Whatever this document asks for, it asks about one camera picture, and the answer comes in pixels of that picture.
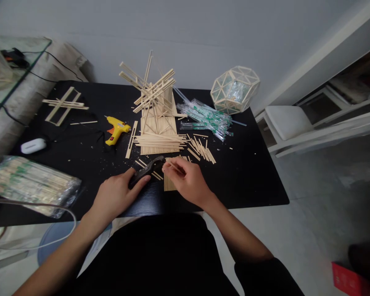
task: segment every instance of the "glass table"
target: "glass table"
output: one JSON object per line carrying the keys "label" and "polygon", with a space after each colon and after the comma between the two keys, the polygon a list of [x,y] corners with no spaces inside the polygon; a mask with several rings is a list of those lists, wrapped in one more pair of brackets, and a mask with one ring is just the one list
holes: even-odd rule
{"label": "glass table", "polygon": [[29,71],[37,63],[38,59],[52,43],[52,40],[47,38],[31,38],[31,37],[7,37],[0,36],[0,50],[11,51],[13,47],[22,52],[32,51],[37,53],[25,54],[25,59],[29,62],[28,69],[14,69],[13,82],[5,89],[0,90],[0,109],[8,100],[12,93],[16,90],[18,85],[23,81]]}

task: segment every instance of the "tiled floor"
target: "tiled floor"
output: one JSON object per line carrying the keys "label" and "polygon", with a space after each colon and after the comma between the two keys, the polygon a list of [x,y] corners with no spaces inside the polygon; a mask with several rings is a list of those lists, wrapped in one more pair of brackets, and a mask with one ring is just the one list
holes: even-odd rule
{"label": "tiled floor", "polygon": [[[305,295],[344,295],[333,286],[331,261],[347,263],[350,244],[370,241],[370,135],[273,161],[290,204],[232,213],[284,263]],[[243,295],[222,236],[208,215],[203,217],[227,277]],[[10,295],[36,266],[28,257],[2,268],[0,279],[7,285],[0,295]]]}

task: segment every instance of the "wooden table surface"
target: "wooden table surface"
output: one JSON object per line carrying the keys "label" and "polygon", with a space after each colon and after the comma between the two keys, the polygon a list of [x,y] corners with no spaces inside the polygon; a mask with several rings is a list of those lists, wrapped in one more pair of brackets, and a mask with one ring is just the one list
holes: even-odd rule
{"label": "wooden table surface", "polygon": [[[104,141],[109,138],[111,129],[104,115],[113,116],[133,126],[140,121],[141,113],[135,114],[132,106],[140,92],[132,86],[61,81],[56,84],[48,99],[61,98],[70,86],[82,93],[79,102],[85,102],[89,111],[71,110],[62,126],[56,127],[44,119],[52,107],[43,104],[37,115],[14,146],[11,155],[19,155],[40,164],[47,165],[82,180],[77,200],[71,210],[81,219],[90,209],[100,184],[112,175],[123,173],[130,167],[141,169],[134,161],[141,159],[148,163],[158,155],[140,155],[140,147],[133,146],[130,159],[125,159],[130,132],[122,133],[116,148],[108,147]],[[182,89],[188,99],[196,98],[211,106],[209,90]],[[177,103],[182,100],[174,93]],[[258,126],[250,109],[233,116],[234,120],[247,124],[233,124],[225,142],[218,140],[208,130],[194,131],[208,136],[208,147],[216,164],[201,159],[197,162],[188,152],[167,153],[164,156],[175,157],[189,155],[198,163],[210,189],[227,208],[248,208],[288,204],[289,200]],[[98,123],[69,125],[71,122],[98,120]],[[44,137],[51,142],[42,151],[31,155],[20,152],[21,144],[35,138]],[[138,199],[122,216],[145,216],[165,213],[186,213],[199,211],[200,208],[183,199],[177,191],[164,192],[163,181],[152,181],[142,191]],[[59,220],[48,218],[22,206],[0,205],[0,226],[25,225],[70,221],[65,213]]]}

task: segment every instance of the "white cable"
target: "white cable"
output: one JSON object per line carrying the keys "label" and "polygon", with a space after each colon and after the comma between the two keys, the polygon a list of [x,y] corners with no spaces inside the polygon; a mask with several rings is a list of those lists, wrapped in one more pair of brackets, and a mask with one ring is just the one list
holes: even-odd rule
{"label": "white cable", "polygon": [[52,206],[54,208],[59,208],[59,209],[62,209],[62,210],[65,210],[65,211],[69,212],[71,214],[71,216],[73,217],[73,220],[74,220],[74,226],[73,226],[73,229],[70,231],[70,233],[68,235],[58,239],[58,240],[54,240],[53,242],[47,243],[45,245],[41,245],[39,247],[19,248],[19,249],[6,249],[6,248],[0,247],[0,250],[8,250],[8,251],[11,251],[11,250],[17,250],[17,251],[37,250],[39,248],[46,247],[48,245],[52,245],[54,243],[57,243],[58,241],[62,241],[65,238],[68,238],[70,236],[70,234],[73,233],[75,227],[77,226],[77,218],[75,217],[74,213],[72,211],[70,211],[69,209],[67,209],[65,207],[62,207],[62,206],[57,206],[57,205],[48,204],[48,203],[29,203],[29,202],[25,202],[25,201],[12,201],[12,200],[8,200],[8,199],[0,199],[0,204],[15,204],[15,205],[27,205],[27,206]]}

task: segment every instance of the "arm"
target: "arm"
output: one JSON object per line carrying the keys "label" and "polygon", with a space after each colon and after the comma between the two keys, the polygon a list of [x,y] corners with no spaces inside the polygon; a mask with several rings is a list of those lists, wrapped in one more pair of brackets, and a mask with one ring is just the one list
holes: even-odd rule
{"label": "arm", "polygon": [[169,163],[164,164],[162,171],[186,200],[202,208],[214,220],[236,263],[273,258],[268,248],[211,192],[197,164],[180,157],[171,159],[171,162],[184,174],[179,174]]}
{"label": "arm", "polygon": [[128,184],[134,173],[133,168],[128,169],[100,185],[93,206],[82,217],[79,226],[15,292],[14,296],[52,295],[67,282],[93,241],[112,220],[132,204],[151,179],[151,176],[145,176],[129,190]]}

